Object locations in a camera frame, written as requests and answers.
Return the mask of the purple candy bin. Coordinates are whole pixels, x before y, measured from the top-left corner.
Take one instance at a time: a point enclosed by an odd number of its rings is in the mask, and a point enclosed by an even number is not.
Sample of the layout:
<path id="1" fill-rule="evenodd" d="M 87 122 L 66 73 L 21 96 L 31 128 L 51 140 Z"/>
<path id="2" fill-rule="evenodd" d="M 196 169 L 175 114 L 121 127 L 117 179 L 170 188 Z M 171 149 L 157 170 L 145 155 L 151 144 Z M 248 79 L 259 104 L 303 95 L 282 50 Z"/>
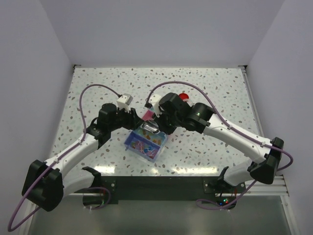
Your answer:
<path id="1" fill-rule="evenodd" d="M 124 141 L 126 149 L 129 149 L 152 163 L 154 163 L 161 154 L 164 144 L 159 146 L 150 141 L 146 141 L 134 132 L 131 132 Z"/>

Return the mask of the red jar lid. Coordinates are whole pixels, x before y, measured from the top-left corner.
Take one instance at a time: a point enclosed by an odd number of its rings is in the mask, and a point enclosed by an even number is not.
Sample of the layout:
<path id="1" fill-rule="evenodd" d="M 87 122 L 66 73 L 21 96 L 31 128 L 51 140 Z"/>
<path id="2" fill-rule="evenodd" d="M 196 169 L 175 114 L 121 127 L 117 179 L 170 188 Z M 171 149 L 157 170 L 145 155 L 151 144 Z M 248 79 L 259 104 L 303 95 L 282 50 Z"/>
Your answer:
<path id="1" fill-rule="evenodd" d="M 188 96 L 188 94 L 186 94 L 186 93 L 180 93 L 180 94 L 179 94 L 179 97 L 180 97 L 182 100 L 188 100 L 188 99 L 189 99 L 189 96 Z"/>

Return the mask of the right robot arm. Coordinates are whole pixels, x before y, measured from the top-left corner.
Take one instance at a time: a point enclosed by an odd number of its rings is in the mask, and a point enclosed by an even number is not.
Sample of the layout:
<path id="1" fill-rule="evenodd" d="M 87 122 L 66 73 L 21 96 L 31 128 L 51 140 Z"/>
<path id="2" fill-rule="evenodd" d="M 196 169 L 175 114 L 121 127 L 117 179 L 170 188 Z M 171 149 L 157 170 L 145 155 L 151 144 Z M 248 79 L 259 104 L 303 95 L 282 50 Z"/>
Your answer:
<path id="1" fill-rule="evenodd" d="M 226 166 L 219 175 L 216 186 L 230 192 L 238 184 L 256 180 L 273 183 L 281 160 L 284 142 L 255 135 L 245 129 L 222 120 L 213 108 L 203 103 L 190 105 L 175 93 L 157 94 L 149 98 L 155 111 L 154 120 L 161 132 L 172 134 L 176 128 L 214 137 L 241 151 L 248 159 L 236 166 Z"/>

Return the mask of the pink candy bin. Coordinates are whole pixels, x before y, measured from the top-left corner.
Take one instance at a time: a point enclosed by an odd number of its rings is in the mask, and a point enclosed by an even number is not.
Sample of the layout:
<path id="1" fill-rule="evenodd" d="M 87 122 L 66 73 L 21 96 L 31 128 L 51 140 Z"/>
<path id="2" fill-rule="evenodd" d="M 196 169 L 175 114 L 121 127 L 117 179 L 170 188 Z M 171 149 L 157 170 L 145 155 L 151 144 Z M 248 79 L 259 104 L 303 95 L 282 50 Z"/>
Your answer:
<path id="1" fill-rule="evenodd" d="M 143 115 L 142 119 L 144 121 L 154 120 L 153 118 L 154 114 L 155 114 L 154 111 L 147 110 L 146 113 Z"/>

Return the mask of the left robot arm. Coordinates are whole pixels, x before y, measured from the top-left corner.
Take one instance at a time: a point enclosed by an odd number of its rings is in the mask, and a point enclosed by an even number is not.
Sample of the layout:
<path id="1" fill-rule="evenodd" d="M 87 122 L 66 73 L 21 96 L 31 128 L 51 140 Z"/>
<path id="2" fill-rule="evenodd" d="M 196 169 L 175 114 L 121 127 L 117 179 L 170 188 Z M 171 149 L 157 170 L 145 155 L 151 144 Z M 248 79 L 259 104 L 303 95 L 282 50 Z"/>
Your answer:
<path id="1" fill-rule="evenodd" d="M 86 127 L 82 136 L 59 155 L 41 162 L 35 160 L 28 169 L 22 196 L 45 211 L 55 209 L 65 195 L 65 176 L 86 156 L 101 148 L 117 129 L 134 130 L 143 119 L 135 108 L 120 109 L 112 103 L 102 105 L 98 117 Z"/>

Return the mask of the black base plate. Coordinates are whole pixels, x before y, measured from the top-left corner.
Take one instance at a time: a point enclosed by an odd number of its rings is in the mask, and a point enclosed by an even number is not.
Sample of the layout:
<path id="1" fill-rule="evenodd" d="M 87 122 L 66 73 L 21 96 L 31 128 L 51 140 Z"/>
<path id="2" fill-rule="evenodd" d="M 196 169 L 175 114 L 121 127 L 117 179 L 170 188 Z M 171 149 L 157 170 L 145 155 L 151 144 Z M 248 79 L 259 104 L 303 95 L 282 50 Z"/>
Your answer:
<path id="1" fill-rule="evenodd" d="M 245 189 L 245 183 L 235 188 L 217 185 L 217 177 L 203 176 L 102 176 L 92 183 L 96 189 L 81 189 L 83 205 L 100 207 L 119 201 L 196 201 L 211 200 L 219 206 L 230 203 Z"/>

